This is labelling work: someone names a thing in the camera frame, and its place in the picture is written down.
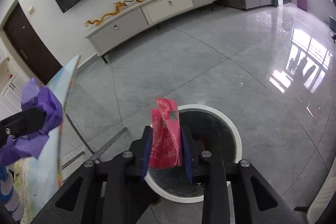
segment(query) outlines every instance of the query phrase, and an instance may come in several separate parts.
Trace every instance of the pink plastic bag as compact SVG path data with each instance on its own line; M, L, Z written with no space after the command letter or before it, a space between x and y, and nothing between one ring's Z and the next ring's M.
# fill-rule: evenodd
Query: pink plastic bag
M156 99L158 109L152 109L152 149L149 167L156 169L182 165L179 112L176 102Z

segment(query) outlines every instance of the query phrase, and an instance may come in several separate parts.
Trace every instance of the glossy floor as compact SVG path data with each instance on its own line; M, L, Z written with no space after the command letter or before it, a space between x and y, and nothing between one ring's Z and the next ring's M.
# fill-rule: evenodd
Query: glossy floor
M334 53L328 25L291 4L247 12L204 7L121 44L107 65L98 59L86 68L68 110L96 149L129 129L103 155L109 160L141 137L156 97L216 108L236 125L243 158L291 208L307 206L336 152ZM66 124L63 162L83 149ZM139 222L200 223L201 207L165 201Z

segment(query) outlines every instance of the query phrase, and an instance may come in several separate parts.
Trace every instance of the purple plastic bag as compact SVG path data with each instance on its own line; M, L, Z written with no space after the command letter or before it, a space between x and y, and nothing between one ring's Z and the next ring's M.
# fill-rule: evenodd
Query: purple plastic bag
M10 165L21 158L38 158L49 138L49 131L61 124L62 104L46 86L37 88L36 79L32 78L22 90L21 109L27 110L35 106L46 114L42 129L15 140L9 136L7 143L0 149L1 166Z

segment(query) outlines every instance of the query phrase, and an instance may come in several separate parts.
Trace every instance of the golden dragon figurine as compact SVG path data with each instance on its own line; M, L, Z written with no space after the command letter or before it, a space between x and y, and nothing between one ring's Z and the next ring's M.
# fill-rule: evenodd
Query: golden dragon figurine
M114 12L104 14L104 15L101 17L101 19L88 20L87 22L85 22L85 27L87 27L89 24L91 24L91 25L93 25L93 24L100 25L100 24L103 22L103 20L104 20L105 17L107 17L107 16L114 16L114 15L120 13L121 9L122 9L123 7L126 7L126 6L127 6L126 2L133 2L133 1L134 1L134 0L125 0L124 2L120 2L120 1L119 1L119 2L117 2L117 3L114 3L114 5L115 5L115 11L114 11Z

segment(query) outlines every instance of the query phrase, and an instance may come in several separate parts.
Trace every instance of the cable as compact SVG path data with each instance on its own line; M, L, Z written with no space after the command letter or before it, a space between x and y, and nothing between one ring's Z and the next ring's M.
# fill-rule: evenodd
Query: cable
M334 43L336 43L336 34L333 31L329 31L330 37L334 40Z

